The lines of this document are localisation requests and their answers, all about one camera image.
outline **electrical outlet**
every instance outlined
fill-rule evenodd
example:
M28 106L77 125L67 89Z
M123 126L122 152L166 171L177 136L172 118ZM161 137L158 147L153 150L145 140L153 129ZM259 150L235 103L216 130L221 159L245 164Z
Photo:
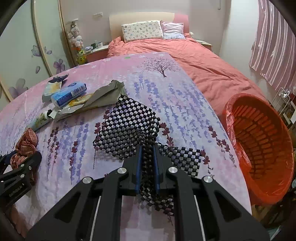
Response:
M94 14L95 17L102 17L103 16L103 13L102 12L98 12L96 14Z

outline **patterned pillow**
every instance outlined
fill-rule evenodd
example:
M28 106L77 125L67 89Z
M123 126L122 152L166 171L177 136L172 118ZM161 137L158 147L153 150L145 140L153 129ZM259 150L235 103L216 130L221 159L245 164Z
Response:
M163 39L158 20L124 24L121 27L125 43L139 39Z
M160 21L164 39L185 39L183 34L184 23L168 23Z

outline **crumpled wrapper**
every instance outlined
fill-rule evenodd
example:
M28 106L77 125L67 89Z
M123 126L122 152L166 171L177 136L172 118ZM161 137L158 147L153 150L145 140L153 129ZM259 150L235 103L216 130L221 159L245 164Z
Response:
M72 100L62 109L54 108L49 116L55 120L61 120L93 108L115 104L120 95L126 95L124 83L112 80L110 84L97 89L93 94Z

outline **tree print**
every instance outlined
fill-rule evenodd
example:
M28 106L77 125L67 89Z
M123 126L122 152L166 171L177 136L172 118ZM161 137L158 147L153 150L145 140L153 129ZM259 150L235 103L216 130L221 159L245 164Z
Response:
M147 58L144 62L142 62L140 68L147 71L160 72L163 75L163 77L166 77L166 70L174 72L180 70L178 65L174 61L169 60L163 56Z

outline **butterfly wall decal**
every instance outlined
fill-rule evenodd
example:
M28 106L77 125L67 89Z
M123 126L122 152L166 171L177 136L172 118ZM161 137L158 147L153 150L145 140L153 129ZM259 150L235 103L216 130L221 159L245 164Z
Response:
M46 50L46 46L43 49L44 49L44 52L46 54L51 54L52 53L51 50L48 50L48 51ZM41 57L40 49L39 49L38 46L33 45L33 49L31 49L31 51L32 51L32 54L33 54L31 57L33 57L33 56Z

